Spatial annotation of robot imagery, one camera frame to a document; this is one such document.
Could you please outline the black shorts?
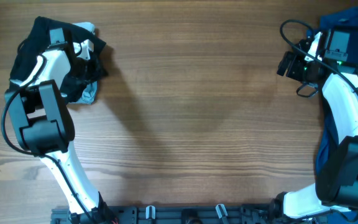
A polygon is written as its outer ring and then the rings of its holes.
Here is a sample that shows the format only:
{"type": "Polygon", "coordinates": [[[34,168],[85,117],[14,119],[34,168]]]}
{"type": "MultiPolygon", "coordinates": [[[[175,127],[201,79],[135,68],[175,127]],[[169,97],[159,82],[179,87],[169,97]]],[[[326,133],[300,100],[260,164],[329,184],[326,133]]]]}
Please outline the black shorts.
{"type": "Polygon", "coordinates": [[[65,103],[75,103],[87,85],[76,82],[76,54],[73,43],[89,39],[94,52],[100,55],[106,43],[88,30],[75,24],[37,17],[29,36],[17,48],[17,56],[10,73],[9,91],[29,84],[38,85],[54,80],[65,103]]]}

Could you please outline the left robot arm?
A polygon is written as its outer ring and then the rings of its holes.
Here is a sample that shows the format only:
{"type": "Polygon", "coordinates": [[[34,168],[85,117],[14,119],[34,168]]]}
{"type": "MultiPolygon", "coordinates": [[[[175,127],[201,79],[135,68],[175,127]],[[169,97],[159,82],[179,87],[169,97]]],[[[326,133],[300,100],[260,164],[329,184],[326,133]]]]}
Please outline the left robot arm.
{"type": "Polygon", "coordinates": [[[76,155],[75,127],[59,90],[83,61],[81,52],[68,29],[52,29],[49,37],[29,77],[4,94],[2,136],[13,150],[38,157],[49,168],[67,198],[68,223],[118,223],[76,155]]]}

